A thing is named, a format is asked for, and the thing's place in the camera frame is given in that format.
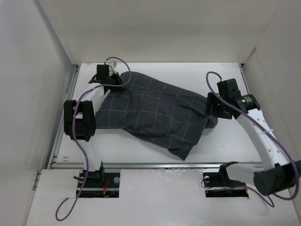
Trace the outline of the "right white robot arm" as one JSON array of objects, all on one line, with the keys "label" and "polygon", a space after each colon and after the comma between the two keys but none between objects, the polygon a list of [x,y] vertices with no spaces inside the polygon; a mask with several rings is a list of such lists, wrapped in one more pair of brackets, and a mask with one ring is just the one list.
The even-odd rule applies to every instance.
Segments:
[{"label": "right white robot arm", "polygon": [[293,160],[284,146],[276,139],[264,119],[261,106],[252,94],[242,95],[235,79],[220,80],[218,92],[209,87],[206,114],[217,118],[235,119],[248,134],[262,162],[262,170],[247,164],[232,161],[223,164],[218,173],[222,185],[233,181],[252,184],[264,196],[274,195],[295,188],[290,197],[293,200],[299,193],[301,162]]}]

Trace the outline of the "dark grey checked pillowcase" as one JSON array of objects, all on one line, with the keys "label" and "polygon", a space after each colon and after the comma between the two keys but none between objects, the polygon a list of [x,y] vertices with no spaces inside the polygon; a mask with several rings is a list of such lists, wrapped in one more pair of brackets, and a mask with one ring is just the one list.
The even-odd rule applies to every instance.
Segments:
[{"label": "dark grey checked pillowcase", "polygon": [[96,129],[122,129],[185,160],[205,129],[218,119],[205,114],[207,98],[138,72],[124,72],[125,89],[109,92],[95,113]]}]

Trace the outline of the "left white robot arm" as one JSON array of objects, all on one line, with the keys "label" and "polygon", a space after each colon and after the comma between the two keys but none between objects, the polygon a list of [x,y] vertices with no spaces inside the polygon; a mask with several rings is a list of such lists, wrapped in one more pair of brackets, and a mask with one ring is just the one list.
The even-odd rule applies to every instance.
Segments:
[{"label": "left white robot arm", "polygon": [[74,100],[66,100],[63,110],[63,130],[65,135],[75,141],[84,156],[82,175],[77,177],[80,183],[88,182],[99,187],[105,183],[102,161],[92,142],[96,132],[95,113],[104,101],[105,94],[124,91],[123,82],[116,71],[115,61],[106,61],[96,66],[96,73],[87,83],[85,91]]}]

